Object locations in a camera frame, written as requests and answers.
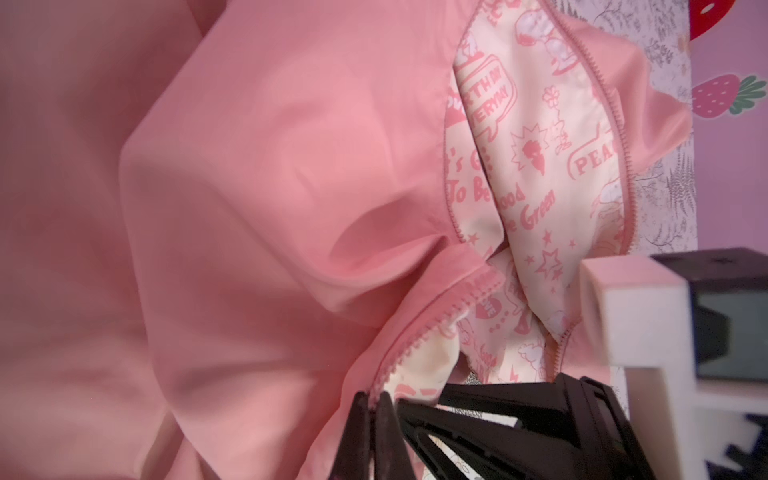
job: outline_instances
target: red strawberry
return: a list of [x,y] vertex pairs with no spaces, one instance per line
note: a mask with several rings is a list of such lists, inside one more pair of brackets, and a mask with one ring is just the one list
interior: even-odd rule
[[715,26],[734,3],[736,0],[690,0],[690,39]]
[[755,100],[766,96],[765,81],[751,75],[739,82],[734,74],[721,75],[693,89],[694,113],[702,118],[715,118],[726,110],[738,115],[755,106]]

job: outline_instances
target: printed lining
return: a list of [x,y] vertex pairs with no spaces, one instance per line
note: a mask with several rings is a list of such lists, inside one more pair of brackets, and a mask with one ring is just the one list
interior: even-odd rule
[[578,263],[618,254],[624,235],[617,138],[536,0],[483,1],[449,89],[447,200],[459,236],[506,283],[414,349],[385,384],[393,397],[436,399],[459,352],[485,383],[548,379],[547,338],[581,319]]

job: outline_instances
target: black object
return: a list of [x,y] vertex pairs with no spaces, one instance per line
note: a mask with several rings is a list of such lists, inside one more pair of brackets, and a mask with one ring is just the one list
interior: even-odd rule
[[371,454],[376,480],[415,480],[387,392],[374,412],[368,410],[367,393],[355,394],[329,480],[370,480]]
[[697,376],[768,382],[768,256],[731,248],[652,258],[690,287]]
[[[371,433],[365,429],[371,424],[367,395],[359,392],[330,479],[367,480],[372,447],[377,480],[414,478],[403,437],[438,480],[466,477],[430,437],[444,442],[485,480],[655,478],[611,387],[587,377],[576,380],[561,373],[554,383],[449,384],[439,404],[518,421],[511,427],[401,400],[396,413],[400,436],[385,393],[372,415]],[[372,442],[365,437],[371,434]],[[365,452],[361,443],[367,445]]]
[[741,472],[707,462],[711,480],[765,480],[768,478],[768,416],[747,415],[746,419],[760,426],[751,453],[735,445],[728,445],[725,455],[741,465]]

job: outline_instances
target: strawberry leaves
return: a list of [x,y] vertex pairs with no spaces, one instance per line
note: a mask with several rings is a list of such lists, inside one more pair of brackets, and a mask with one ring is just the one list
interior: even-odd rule
[[763,90],[766,82],[755,80],[757,80],[757,76],[750,75],[739,83],[739,93],[728,109],[732,115],[741,114],[744,110],[754,107],[756,99],[766,96],[766,92]]

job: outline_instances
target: pink strawberry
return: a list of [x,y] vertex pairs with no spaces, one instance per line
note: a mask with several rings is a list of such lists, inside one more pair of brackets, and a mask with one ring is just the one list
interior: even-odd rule
[[766,96],[765,81],[751,75],[739,81],[734,74],[721,75],[693,89],[694,113],[702,118],[715,118],[726,110],[732,115],[755,106],[755,100]]

